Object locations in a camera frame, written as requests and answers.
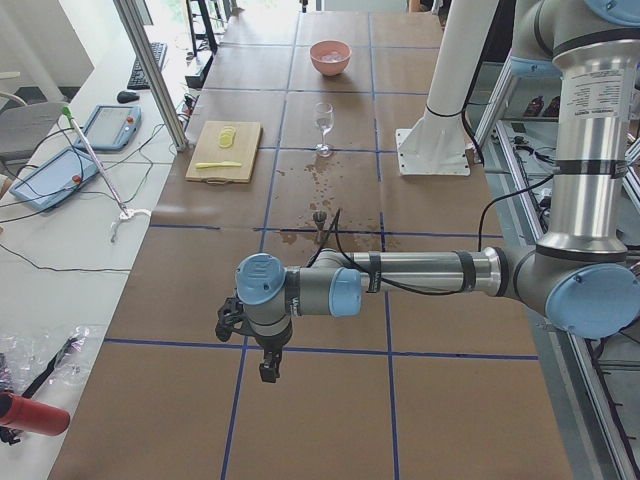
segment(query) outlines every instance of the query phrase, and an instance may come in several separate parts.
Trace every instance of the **black wire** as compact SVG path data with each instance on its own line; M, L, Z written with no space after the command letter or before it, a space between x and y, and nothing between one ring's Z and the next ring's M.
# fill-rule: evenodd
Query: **black wire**
M36 150L38 148L40 148L40 146L49 138L58 135L60 133L62 133L64 135L64 137L67 139L67 142L69 143L69 145L71 146L71 148L73 149L74 153L76 154L76 156L78 157L78 162L80 164L80 183L77 185L74 185L73 187L65 187L65 188L61 188L60 190L56 190L55 192L51 192L51 193L40 193L40 192L36 192L35 189L29 184L29 182L23 180L22 178L20 178L18 175L20 175L20 172L22 172L22 170L26 167L32 167L32 168L39 168L36 167L35 165L23 165L22 167L20 167L20 169L18 170L18 174L14 175L9 168L7 167L7 164L5 163L5 160L0 158L0 163L2 163L2 166L4 167L4 169L6 170L6 172L9 174L9 176L17 182L20 182L19 185L25 185L29 190L31 190L33 192L34 195L36 195L37 198L45 198L45 197L50 197L51 195L57 195L58 193L61 192L67 192L69 190L75 191L78 190L78 188L80 188L80 184L82 183L82 180L84 179L84 166L82 164L82 159L80 157L80 155L78 154L76 148L73 146L73 143L71 142L71 139L69 139L68 135L66 134L67 131L69 130L73 130L73 128L61 128L60 125L58 124L58 130L50 133L49 135L47 135L46 137L44 137L42 140L40 140L35 148L33 149L34 153L36 152Z
M476 64L476 69L473 72L473 77L471 78L471 83L469 84L469 88L467 89L467 96L464 99L464 103L462 104L462 111L460 112L460 119L462 120L462 128L467 133L469 138L471 138L471 143L473 143L473 148L475 148L476 152L478 152L478 157L480 157L480 163L484 166L484 153L480 148L480 144L476 140L476 135L469 121L467 120L467 106L470 105L471 96L473 95L473 89L476 86L476 82L478 81L478 76L480 75L480 69L482 68L482 63L484 58L487 56L489 49L491 48L491 44L493 43L493 37L495 36L496 30L498 29L498 19L502 14L502 10L504 9L505 3L508 0L500 0L498 2L498 6L496 8L495 13L493 14L493 20L491 20L491 26L489 27L489 32L487 33L487 38L485 38L484 45L482 47L482 53L480 54L480 58L478 59L478 63Z
M140 145L138 148L136 148L133 152L131 152L129 155L127 155L126 157L124 157L122 160L117 161L116 163L114 163L113 165L109 165L108 167L105 168L105 170L111 170L114 167L117 167L118 165L126 162L127 160L129 160L131 157L133 157L136 153L138 153L139 151L141 151L146 145L149 144L149 142L151 142L151 140L154 139L154 137L160 133L160 131L162 130L162 128L164 127L164 123L159 123L158 125L156 125L155 127L153 127L153 131L151 132L151 136L149 138L147 138L144 143L142 145Z
M491 206L493 204L499 202L500 200L504 200L506 198L514 197L516 195L520 195L521 193L529 192L529 191L533 190L534 188L541 187L542 185L547 183L552 178L553 178L553 175L549 175L544 180L541 180L538 183L534 183L533 185L530 185L530 186L528 186L526 188L523 188L521 190L516 190L515 192L508 193L506 195L502 195L501 197L497 197L497 198L494 198L493 200L491 200L487 204L487 206L484 207L484 210L482 211L482 215L480 215L480 225L478 226L478 251L482 250L482 227L484 225L484 217L487 215L487 212L489 211L489 208L491 208Z
M467 132L467 135L471 139L471 143L473 143L473 148L475 148L476 152L478 152L478 156L480 157L480 163L484 165L484 153L480 148L480 144L476 140L476 133L471 129L471 125L469 125L469 121L467 120L466 113L467 113L467 108L465 107L462 110L462 113L460 114L460 119L462 120L462 128L464 128L464 131Z
M151 140L152 140L152 139L153 139L153 138L154 138L154 137L155 137L155 136L156 136L156 135L157 135L157 134L162 130L162 127L164 127L164 124L158 124L158 125L156 125L155 127L153 127L154 129L153 129L153 132L152 132L151 136L150 136L150 137L149 137L149 138L148 138L148 139L147 139L147 140L146 140L142 145L140 145L136 150L134 150L133 152L131 152L129 155L127 155L127 156L126 156L125 158L123 158L122 160L120 160L120 161L118 161L118 162L114 163L113 165L111 165L111 166L109 166L109 167L107 167L107 168L105 169L105 170L109 170L109 169L111 169L111 168L113 168L113 167L115 167L115 166L120 165L121 163L123 163L124 161L128 160L129 158L131 158L131 157L132 157L134 154L136 154L136 153L140 153L140 155L142 155L142 156L144 157L144 159L147 161L147 163L149 164L149 167L147 168L147 171L146 171L146 172L145 172L145 174L143 175L142 180L141 180L141 181L140 181L140 183L138 184L138 187L136 188L135 192L133 193L133 195L132 195L130 198L128 198L127 200L125 200L123 203L128 203L128 202L131 202L132 200L134 200L134 199L136 198L136 196L138 195L138 193L140 193L140 189L142 188L142 186L144 185L144 183L145 183L145 182L146 182L146 180L148 179L149 174L151 173L151 169L153 168L153 166L154 166L155 164L153 163L153 161L151 161L151 159L150 159L149 157L147 157L146 155L144 155L144 154L142 153L142 148L144 148L146 145L148 145L148 144L149 144L149 142L150 142L150 141L151 141ZM54 133L52 133L52 134L47 135L47 137L45 137L43 140L41 140L41 141L40 141L39 145L41 145L41 144L42 144L42 142L43 142L45 139L50 138L50 137L52 137L52 136L54 136L54 135L57 135L57 134L59 134L59 133L63 133L64 131L68 131L68 130L73 130L73 129L72 129L72 128L64 128L64 129L60 129L60 130L58 130L58 131L56 131L56 132L54 132ZM73 147L73 144L72 144L71 140L69 139L69 137L67 137L67 135L66 135L66 134L64 134L64 135L65 135L65 137L67 138L67 142L69 142L69 144L72 146L72 148L73 148L73 149L74 149L74 151L76 152L76 155L78 155L78 159L80 159L80 156L79 156L79 154L78 154L78 152L77 152L77 149L76 149L75 147ZM27 167L27 166L29 166L29 167L33 167L33 168L39 168L39 167L36 167L35 165L24 165L24 166L23 166L23 168L24 168L24 167ZM80 160L80 168L81 168L81 172L82 172L82 177L84 178L84 170L83 170L83 168L82 168L82 167L83 167L83 166L82 166L82 161ZM11 176L13 176L14 178L16 178L17 180L19 180L19 181L21 181L21 182L23 182L23 183L27 184L27 186L29 186L27 182L25 182L24 180L22 180L22 179L18 178L18 177L17 177L17 176L15 176L15 175L11 174L11 172L9 172L9 174L10 174ZM82 185L82 183L80 183L78 186L75 186L75 187L73 187L73 188L77 191L77 190L80 188L80 186L81 186L81 185ZM37 196L38 196L38 198L44 198L44 197L48 197L48 196L51 196L51 195L56 195L56 194L58 194L58 193L60 193L60 192L63 192L63 191L66 191L66 190L67 190L67 189L61 189L61 190L58 190L58 191L56 191L56 192L47 193L47 194L42 195L42 194L39 194L38 192L35 192L35 191L33 190L33 188L31 188L30 186L29 186L29 188L33 191L33 193L34 193L35 195L37 195ZM110 199L111 199L111 200L113 200L114 202L116 201L116 199L115 199L115 198L113 198L111 195L109 195L108 193L105 193L105 192L79 192L79 193L86 193L86 194L100 194L100 195L104 195L104 196L106 196L106 197L110 198ZM22 204L22 203L28 203L28 202L30 202L30 200L20 200L20 201L17 201L17 202L12 202L12 203L8 203L8 204L5 204L5 205L0 205L0 208L10 207L10 206L13 206L13 205L19 205L19 204ZM48 210L49 210L49 209L47 209L47 210L39 210L39 211L34 212L34 213L31 213L31 214L29 214L29 215L24 215L24 216L22 216L22 217L16 217L16 218L10 218L10 219L8 219L8 220L2 220L2 219L0 219L0 224L2 224L2 223L15 222L15 221L18 221L18 220L24 220L24 219L26 219L26 218L30 218L30 217L35 217L36 215L40 215L41 213L44 213L45 211L48 211Z
M31 265L34 268L37 268L38 270L48 270L50 272L87 272L87 273L97 273L97 272L123 273L123 272L130 272L131 271L130 269L127 269L127 268L54 268L54 267L43 267L43 266L40 266L40 265L34 263L33 261L29 260L24 255L22 255L22 254L20 254L18 252L14 252L13 250L5 247L1 243L0 243L0 248L5 250L6 252L10 253L11 255L15 255L16 257L21 258L22 260L27 262L29 265Z
M333 221L331 222L331 224L333 225L333 233L334 233L335 238L336 238L336 245L338 246L338 251L347 260L347 262L349 262L349 265L351 265L356 270L358 270L358 271L360 271L362 273L366 273L367 275L371 276L371 272L369 272L369 270L367 270L362 265L360 265L355 260L353 260L351 257L349 257L349 255L347 255L345 253L344 249L342 248L342 244L340 243L340 235L339 235L339 227L338 227L338 222L339 222L339 219L340 219L340 212L341 212L341 209L339 208L338 211L336 212L335 217L333 218ZM392 285L392 286L394 286L396 288L399 288L400 290L405 290L405 291L411 292L411 293L417 293L418 295L445 296L445 295L453 295L455 293L460 293L460 292L464 291L463 289L456 290L456 291L452 291L452 290L433 291L435 289L431 289L431 290L428 290L428 291L427 290L421 290L419 287L416 287L415 285L408 285L408 284L405 284L405 283L396 282L395 280L391 280L391 279L383 277L383 276L380 277L380 281L382 283L386 283L388 285Z
M325 245L327 244L329 237L331 237L331 232L333 231L334 228L337 228L339 218L340 218L340 209L338 209L338 211L333 217L333 220L331 220L331 223L329 224L329 228L324 232L322 232L323 234L322 234L322 240L320 241L320 245L318 246L316 253L314 253L313 256L307 262L306 267L311 267L316 262L316 260L318 259L318 255L320 255Z

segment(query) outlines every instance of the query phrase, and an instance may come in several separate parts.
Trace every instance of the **computer mouse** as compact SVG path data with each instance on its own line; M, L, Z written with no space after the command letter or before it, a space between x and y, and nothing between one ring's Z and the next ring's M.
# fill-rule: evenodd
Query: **computer mouse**
M122 90L121 92L118 93L116 100L118 100L118 103L129 103L129 102L135 102L139 98L140 98L140 94L135 90Z

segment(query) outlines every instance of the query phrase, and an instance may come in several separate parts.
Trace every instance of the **keyboard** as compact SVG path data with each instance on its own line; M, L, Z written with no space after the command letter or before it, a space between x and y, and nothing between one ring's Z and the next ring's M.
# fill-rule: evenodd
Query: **keyboard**
M162 42L153 42L151 43L151 51L153 52L153 56L156 59L158 67L162 70L164 59L167 55L167 44ZM140 60L136 58L136 61L133 63L133 68L131 69L131 76L129 77L129 83L127 83L127 89L146 90L148 88L151 88L149 86L149 81L142 71Z

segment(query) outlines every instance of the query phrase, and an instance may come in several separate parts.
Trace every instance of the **white desk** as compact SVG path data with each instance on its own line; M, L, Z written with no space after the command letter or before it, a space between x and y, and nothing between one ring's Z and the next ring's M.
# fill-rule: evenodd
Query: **white desk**
M186 91L182 54L169 53L165 69L165 81L171 97L177 105ZM134 53L125 35L116 39L113 48L93 71L71 102L71 111L82 125L96 104L117 105L116 94L126 88L131 73ZM137 149L152 134L154 126L162 124L162 118L151 92L143 90L137 102L142 108L142 123L131 144L117 154L99 154L108 168ZM60 124L68 126L62 119ZM64 136L48 140L36 152L31 164L44 163L53 154L68 145ZM153 162L150 174L132 208L152 210L173 162L175 149L166 129L162 129L144 147L143 152ZM123 199L129 198L140 184L149 164L139 153L126 162L108 170ZM94 178L84 191L108 192L102 178ZM15 201L6 195L0 205ZM32 213L28 207L15 205L0 208L0 222ZM110 243L109 228L119 209L116 203L104 195L80 193L49 213L2 225L0 243L17 251L35 263L56 268L131 268L136 257L149 218L138 216L120 226L115 244ZM127 280L127 273L80 273L36 270L24 260L0 251L0 337L7 334L37 339L42 346L44 366L60 349L65 339L80 325L95 326L97 337L92 344L101 342ZM82 354L83 365L93 364L97 348ZM72 385L61 380L45 384L35 400L57 406L73 414L84 383ZM55 461L64 434L46 437L25 434L21 443L0 445L2 477L13 480L39 480L48 476Z

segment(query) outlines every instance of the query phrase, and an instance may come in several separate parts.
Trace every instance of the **blue joint cap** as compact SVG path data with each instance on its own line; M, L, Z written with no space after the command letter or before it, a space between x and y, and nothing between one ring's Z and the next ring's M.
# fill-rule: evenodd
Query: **blue joint cap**
M284 285L282 262L268 253L245 258L236 270L238 298L247 305L261 305L275 297Z
M621 265L590 265L555 286L545 311L561 330L589 339L607 337L640 312L640 282Z
M329 311L334 317L347 317L360 313L362 287L360 272L353 268L339 268L331 279Z
M511 72L516 77L551 78L560 77L561 72L547 60L532 60L511 56Z
M589 8L607 22L625 27L640 27L638 0L584 0Z

